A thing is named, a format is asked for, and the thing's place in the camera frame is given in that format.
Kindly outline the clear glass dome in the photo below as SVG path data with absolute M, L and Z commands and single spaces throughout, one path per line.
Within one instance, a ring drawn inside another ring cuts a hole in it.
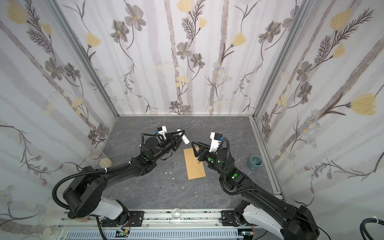
M 173 220 L 179 220 L 181 218 L 182 211 L 179 208 L 175 208 L 171 212 L 171 216 Z

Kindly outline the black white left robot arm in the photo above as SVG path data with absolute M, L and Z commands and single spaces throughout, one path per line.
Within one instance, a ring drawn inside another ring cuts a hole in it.
M 141 134 L 138 156 L 113 168 L 95 170 L 85 167 L 79 173 L 58 181 L 53 187 L 52 198 L 58 206 L 69 210 L 70 219 L 103 217 L 115 226 L 126 226 L 132 219 L 128 208 L 119 200 L 104 198 L 104 190 L 127 179 L 150 173 L 157 166 L 157 160 L 175 152 L 185 138 L 184 130 Z

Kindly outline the aluminium corner frame post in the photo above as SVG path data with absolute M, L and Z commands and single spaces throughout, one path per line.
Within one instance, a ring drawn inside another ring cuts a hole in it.
M 258 101 L 258 104 L 256 105 L 256 109 L 252 115 L 252 118 L 258 116 L 258 114 L 262 111 L 263 105 L 266 102 L 268 95 L 272 91 L 272 87 L 278 77 L 278 74 L 280 73 L 284 62 L 287 60 L 288 55 L 295 43 L 296 38 L 299 36 L 299 33 L 301 31 L 302 26 L 304 25 L 304 22 L 308 16 L 308 14 L 311 11 L 311 8 L 313 4 L 315 3 L 314 0 L 305 0 L 303 1 L 302 6 L 299 8 L 296 17 L 294 18 L 293 24 L 291 26 L 291 29 L 289 31 L 289 34 L 284 42 L 284 45 L 282 49 L 279 52 L 278 58 L 275 62 L 274 67 L 272 68 L 271 74 L 268 78 L 268 81 L 263 88 L 262 95 Z
M 54 19 L 56 20 L 56 22 L 58 23 L 59 27 L 64 32 L 67 40 L 69 41 L 72 49 L 77 54 L 78 59 L 82 63 L 86 72 L 91 77 L 93 84 L 95 85 L 96 89 L 99 91 L 105 104 L 109 108 L 111 114 L 113 115 L 114 118 L 119 117 L 120 115 L 119 115 L 117 109 L 115 108 L 114 104 L 112 103 L 111 99 L 109 98 L 107 91 L 103 87 L 101 80 L 97 76 L 97 74 L 96 74 L 96 72 L 92 66 L 92 63 L 87 56 L 86 50 L 83 48 L 78 37 L 76 36 L 76 34 L 72 30 L 71 26 L 69 25 L 65 15 L 63 14 L 62 10 L 59 7 L 59 4 L 57 3 L 57 1 L 48 1 L 48 0 L 45 0 L 45 3 L 47 4 L 50 12 L 52 13 L 52 15 L 53 15 Z

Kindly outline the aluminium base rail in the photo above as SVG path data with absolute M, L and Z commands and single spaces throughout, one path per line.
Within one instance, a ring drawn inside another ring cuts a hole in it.
M 154 229 L 218 229 L 230 227 L 279 230 L 278 222 L 265 211 L 252 205 L 233 209 L 180 209 L 179 220 L 173 220 L 172 209 L 130 210 L 129 227 L 139 230 Z

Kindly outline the aluminium corner frame post left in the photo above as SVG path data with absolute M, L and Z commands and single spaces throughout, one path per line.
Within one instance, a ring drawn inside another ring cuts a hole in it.
M 69 41 L 72 49 L 77 54 L 78 59 L 82 63 L 86 72 L 91 77 L 93 84 L 95 85 L 96 89 L 99 91 L 105 104 L 109 108 L 111 114 L 113 115 L 114 118 L 119 117 L 120 115 L 119 115 L 117 109 L 115 108 L 114 104 L 112 103 L 111 99 L 109 98 L 107 91 L 103 87 L 101 80 L 97 76 L 97 74 L 96 74 L 96 72 L 92 66 L 92 63 L 87 56 L 86 50 L 83 48 L 78 37 L 76 36 L 76 34 L 72 30 L 71 26 L 69 25 L 65 15 L 63 14 L 62 10 L 59 7 L 59 4 L 57 3 L 57 1 L 48 1 L 48 0 L 45 0 L 45 3 L 47 4 L 50 12 L 52 13 L 52 15 L 53 15 L 54 19 L 56 20 L 56 22 L 58 23 L 59 27 L 64 32 L 67 40 Z

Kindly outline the tan paper envelope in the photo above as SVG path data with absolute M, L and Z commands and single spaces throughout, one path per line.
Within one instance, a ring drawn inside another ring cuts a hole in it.
M 206 177 L 204 164 L 198 161 L 198 158 L 195 157 L 194 150 L 192 148 L 184 149 L 184 157 L 186 162 L 188 180 Z

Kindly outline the white glue stick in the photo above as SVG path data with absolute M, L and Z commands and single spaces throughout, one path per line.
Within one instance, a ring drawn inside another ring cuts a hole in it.
M 187 136 L 186 136 L 185 134 L 183 134 L 183 133 L 181 132 L 182 130 L 179 130 L 179 129 L 178 129 L 178 131 L 180 132 L 180 133 L 179 133 L 179 136 L 182 138 L 183 142 L 184 142 L 186 145 L 188 145 L 188 144 L 190 143 L 190 140 L 187 138 Z

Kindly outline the aluminium corner frame post right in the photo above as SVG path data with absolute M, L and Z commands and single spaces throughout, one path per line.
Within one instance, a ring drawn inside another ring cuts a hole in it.
M 274 67 L 272 68 L 271 74 L 268 78 L 268 81 L 263 88 L 262 95 L 258 101 L 258 104 L 256 105 L 256 109 L 252 115 L 252 118 L 258 116 L 258 114 L 262 111 L 263 105 L 266 102 L 268 95 L 272 91 L 272 87 L 278 77 L 278 74 L 280 73 L 284 62 L 287 60 L 288 55 L 295 43 L 296 38 L 299 36 L 299 33 L 301 31 L 302 26 L 304 25 L 304 22 L 308 16 L 308 14 L 311 11 L 311 8 L 313 4 L 315 3 L 314 0 L 305 0 L 303 1 L 302 6 L 299 8 L 296 17 L 294 18 L 293 24 L 291 26 L 291 29 L 289 31 L 289 34 L 284 42 L 284 45 L 282 49 L 279 52 L 278 58 L 275 62 Z

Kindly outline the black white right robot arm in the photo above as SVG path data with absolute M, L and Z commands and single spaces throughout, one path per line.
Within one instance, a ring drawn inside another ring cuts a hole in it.
M 259 226 L 281 240 L 316 240 L 323 232 L 311 213 L 301 205 L 295 207 L 257 185 L 235 166 L 228 139 L 216 151 L 201 142 L 192 142 L 198 161 L 208 163 L 218 172 L 222 190 L 230 195 L 241 195 L 244 200 L 235 208 L 239 223 Z

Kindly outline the teal ceramic cup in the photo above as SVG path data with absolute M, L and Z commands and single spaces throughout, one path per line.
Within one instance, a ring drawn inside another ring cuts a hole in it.
M 262 157 L 258 155 L 253 155 L 250 157 L 249 161 L 247 162 L 247 165 L 250 170 L 257 171 L 264 165 L 264 161 Z

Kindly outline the beige round ball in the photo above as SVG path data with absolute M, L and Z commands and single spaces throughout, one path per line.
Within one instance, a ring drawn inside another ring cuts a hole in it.
M 99 165 L 102 169 L 108 169 L 113 166 L 113 162 L 109 158 L 103 158 L 99 161 Z

